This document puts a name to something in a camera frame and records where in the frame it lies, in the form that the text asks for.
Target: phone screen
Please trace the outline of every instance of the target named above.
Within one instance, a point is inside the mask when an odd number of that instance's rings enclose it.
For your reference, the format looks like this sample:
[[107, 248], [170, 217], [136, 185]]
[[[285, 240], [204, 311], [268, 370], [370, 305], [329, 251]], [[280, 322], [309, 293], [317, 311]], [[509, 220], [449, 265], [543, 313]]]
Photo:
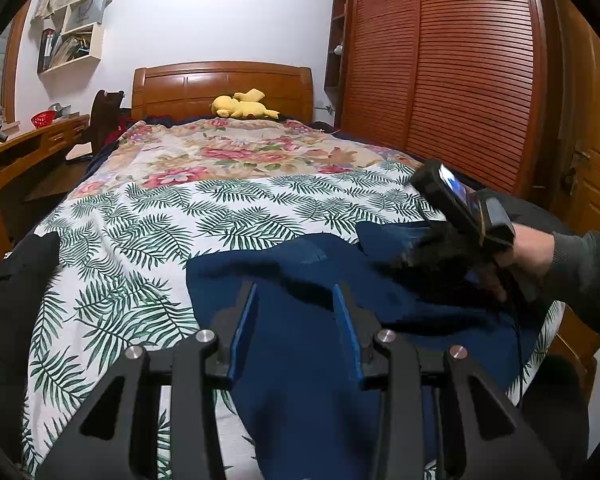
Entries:
[[440, 164], [440, 178], [449, 186], [449, 189], [454, 192], [454, 195], [462, 200], [465, 205], [469, 205], [466, 199], [466, 188], [443, 164]]

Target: wooden desk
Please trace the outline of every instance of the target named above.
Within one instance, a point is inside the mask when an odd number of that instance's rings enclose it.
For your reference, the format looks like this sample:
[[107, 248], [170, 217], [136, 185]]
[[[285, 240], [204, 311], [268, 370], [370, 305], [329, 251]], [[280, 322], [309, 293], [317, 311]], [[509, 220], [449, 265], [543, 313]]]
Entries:
[[[47, 157], [76, 144], [89, 124], [89, 116], [61, 121], [27, 132], [0, 144], [0, 189]], [[12, 248], [0, 211], [0, 259]]]

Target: white sheet with green leaves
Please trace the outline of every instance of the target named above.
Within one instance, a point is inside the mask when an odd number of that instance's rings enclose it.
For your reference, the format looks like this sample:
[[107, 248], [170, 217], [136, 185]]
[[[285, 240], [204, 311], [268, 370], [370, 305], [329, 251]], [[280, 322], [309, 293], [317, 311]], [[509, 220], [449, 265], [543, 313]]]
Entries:
[[[172, 346], [198, 325], [185, 282], [199, 254], [265, 249], [297, 236], [328, 232], [356, 241], [359, 221], [438, 218], [408, 186], [411, 168], [392, 160], [361, 171], [206, 180], [141, 189], [135, 184], [67, 200], [36, 229], [61, 236], [61, 267], [33, 331], [24, 416], [24, 466], [33, 473], [98, 379], [132, 344]], [[560, 325], [549, 310], [526, 364], [533, 378]], [[517, 399], [518, 384], [510, 389]], [[160, 416], [159, 478], [169, 479], [168, 392]], [[216, 415], [228, 478], [260, 478], [253, 446], [230, 398]]]

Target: floral bedsheet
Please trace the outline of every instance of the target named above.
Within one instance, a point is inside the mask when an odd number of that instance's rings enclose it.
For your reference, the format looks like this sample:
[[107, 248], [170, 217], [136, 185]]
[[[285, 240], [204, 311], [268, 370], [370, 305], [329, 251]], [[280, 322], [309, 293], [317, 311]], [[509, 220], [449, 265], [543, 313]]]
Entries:
[[[60, 235], [61, 268], [32, 334], [24, 410], [26, 471], [35, 472], [126, 347], [166, 348], [197, 330], [184, 272], [189, 258], [268, 248], [318, 232], [354, 242], [359, 221], [416, 221], [422, 219], [419, 211], [440, 218], [409, 186], [412, 173], [408, 165], [383, 160], [364, 170], [334, 174], [161, 187], [121, 182], [117, 189], [61, 203], [36, 229], [39, 235]], [[525, 366], [524, 387], [554, 339], [563, 308], [555, 302], [549, 310]], [[512, 384], [512, 399], [517, 400], [519, 387], [518, 381]], [[168, 397], [163, 391], [158, 480], [171, 478]], [[216, 420], [227, 478], [261, 480], [251, 440], [227, 394], [218, 395]], [[426, 477], [432, 478], [430, 470]]]
[[144, 189], [197, 180], [328, 174], [359, 170], [390, 156], [414, 168], [412, 158], [377, 146], [340, 140], [297, 121], [202, 119], [166, 128], [139, 121], [119, 148], [69, 198], [135, 182]]

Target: bed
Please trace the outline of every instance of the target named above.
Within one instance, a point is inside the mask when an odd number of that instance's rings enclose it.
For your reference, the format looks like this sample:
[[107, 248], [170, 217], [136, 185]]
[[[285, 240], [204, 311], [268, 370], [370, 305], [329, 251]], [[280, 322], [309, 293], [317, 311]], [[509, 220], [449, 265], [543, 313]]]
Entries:
[[[259, 88], [279, 122], [202, 118], [168, 128], [147, 116], [206, 116], [220, 94]], [[138, 122], [96, 173], [36, 229], [61, 236], [61, 267], [34, 327], [24, 409], [24, 459], [33, 473], [72, 413], [131, 344], [171, 346], [194, 333], [184, 277], [192, 257], [265, 249], [327, 232], [355, 242], [359, 221], [438, 218], [408, 184], [407, 155], [314, 130], [308, 68], [196, 62], [139, 68]], [[557, 332], [554, 303], [525, 366], [530, 383]], [[517, 398], [520, 384], [509, 389]], [[170, 478], [168, 391], [160, 417], [159, 478]], [[259, 479], [253, 445], [228, 395], [216, 404], [228, 478]]]

